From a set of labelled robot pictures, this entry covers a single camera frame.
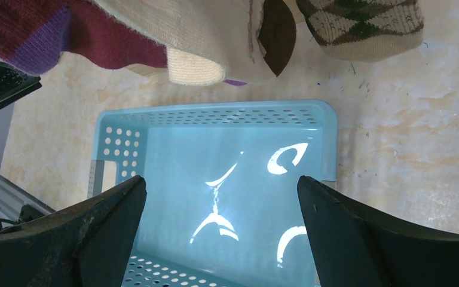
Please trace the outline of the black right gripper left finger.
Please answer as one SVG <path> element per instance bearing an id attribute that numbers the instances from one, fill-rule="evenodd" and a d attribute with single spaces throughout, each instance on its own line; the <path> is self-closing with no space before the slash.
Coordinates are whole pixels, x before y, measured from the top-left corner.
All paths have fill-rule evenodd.
<path id="1" fill-rule="evenodd" d="M 120 286 L 146 202 L 134 176 L 0 231 L 0 286 Z"/>

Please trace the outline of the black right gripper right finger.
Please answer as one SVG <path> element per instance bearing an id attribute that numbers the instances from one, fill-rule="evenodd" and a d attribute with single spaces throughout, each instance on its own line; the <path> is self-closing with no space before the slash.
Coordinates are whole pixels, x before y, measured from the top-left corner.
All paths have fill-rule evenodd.
<path id="1" fill-rule="evenodd" d="M 459 234 L 389 215 L 309 176 L 297 191 L 322 286 L 459 286 Z"/>

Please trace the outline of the maroon purple yellow sock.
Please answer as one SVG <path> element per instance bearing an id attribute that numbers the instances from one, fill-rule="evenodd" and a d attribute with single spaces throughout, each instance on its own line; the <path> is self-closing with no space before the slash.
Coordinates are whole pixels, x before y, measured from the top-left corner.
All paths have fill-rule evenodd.
<path id="1" fill-rule="evenodd" d="M 0 1 L 0 59 L 39 76 L 64 52 L 105 69 L 167 68 L 163 45 L 118 22 L 97 1 Z"/>

